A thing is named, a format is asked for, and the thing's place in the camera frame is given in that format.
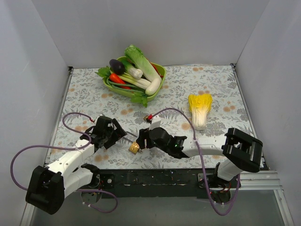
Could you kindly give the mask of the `large brass padlock with keys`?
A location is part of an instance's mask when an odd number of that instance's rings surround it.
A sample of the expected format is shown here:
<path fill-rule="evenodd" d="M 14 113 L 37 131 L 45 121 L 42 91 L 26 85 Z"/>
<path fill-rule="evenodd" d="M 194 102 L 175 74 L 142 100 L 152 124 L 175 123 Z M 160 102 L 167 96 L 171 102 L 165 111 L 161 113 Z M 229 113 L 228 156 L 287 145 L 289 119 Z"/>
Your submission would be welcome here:
<path fill-rule="evenodd" d="M 127 134 L 123 137 L 126 141 L 130 143 L 129 151 L 133 154 L 137 154 L 140 151 L 140 146 L 136 142 L 137 136 L 129 131 L 127 131 Z"/>

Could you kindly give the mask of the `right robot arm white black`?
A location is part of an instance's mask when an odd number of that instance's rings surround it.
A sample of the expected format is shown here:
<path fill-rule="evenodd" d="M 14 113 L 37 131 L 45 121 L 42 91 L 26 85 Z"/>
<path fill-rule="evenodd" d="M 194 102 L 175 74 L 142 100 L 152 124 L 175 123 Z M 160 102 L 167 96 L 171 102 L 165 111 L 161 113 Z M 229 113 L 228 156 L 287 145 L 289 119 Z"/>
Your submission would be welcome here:
<path fill-rule="evenodd" d="M 215 167 L 209 183 L 218 187 L 226 186 L 243 171 L 257 173 L 261 167 L 262 141 L 236 129 L 230 128 L 226 140 L 220 148 L 213 144 L 197 145 L 196 140 L 187 136 L 172 136 L 161 127 L 141 129 L 136 143 L 141 150 L 156 147 L 166 154 L 177 158 L 191 158 L 199 155 L 220 155 L 226 160 Z"/>

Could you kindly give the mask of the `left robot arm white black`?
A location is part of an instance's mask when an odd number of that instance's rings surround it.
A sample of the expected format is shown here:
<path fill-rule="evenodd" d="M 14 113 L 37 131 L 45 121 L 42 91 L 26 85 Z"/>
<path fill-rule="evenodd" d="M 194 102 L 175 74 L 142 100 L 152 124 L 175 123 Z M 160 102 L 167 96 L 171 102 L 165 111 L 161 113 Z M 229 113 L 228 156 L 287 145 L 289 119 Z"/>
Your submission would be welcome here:
<path fill-rule="evenodd" d="M 81 134 L 74 148 L 53 163 L 33 170 L 26 202 L 52 215 L 77 190 L 97 200 L 103 193 L 108 194 L 107 190 L 114 187 L 114 175 L 84 161 L 98 149 L 110 148 L 126 134 L 116 119 L 100 116 L 94 126 Z"/>

